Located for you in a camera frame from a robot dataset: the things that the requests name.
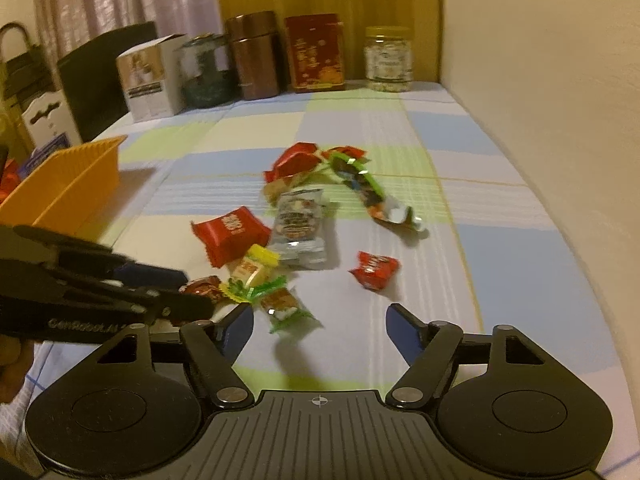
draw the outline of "ribbed gray panel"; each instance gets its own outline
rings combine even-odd
[[[319,397],[324,397],[321,405]],[[48,474],[43,480],[62,480]],[[265,392],[215,416],[180,458],[138,480],[490,480],[452,455],[417,413],[375,392]],[[596,480],[584,473],[575,480]]]

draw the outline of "silver snack package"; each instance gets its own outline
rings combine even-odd
[[[283,193],[268,249],[280,263],[314,269],[326,261],[322,228],[322,189]]]

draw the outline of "white box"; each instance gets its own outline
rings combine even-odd
[[[165,36],[118,56],[120,83],[134,121],[171,117],[183,110],[179,49],[187,39],[183,34]]]

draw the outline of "human hand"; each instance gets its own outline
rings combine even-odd
[[[0,335],[0,403],[14,400],[32,364],[33,341]]]

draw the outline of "orange plastic basket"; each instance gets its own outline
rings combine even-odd
[[[127,136],[55,152],[0,205],[0,224],[74,236],[118,186],[118,146]]]

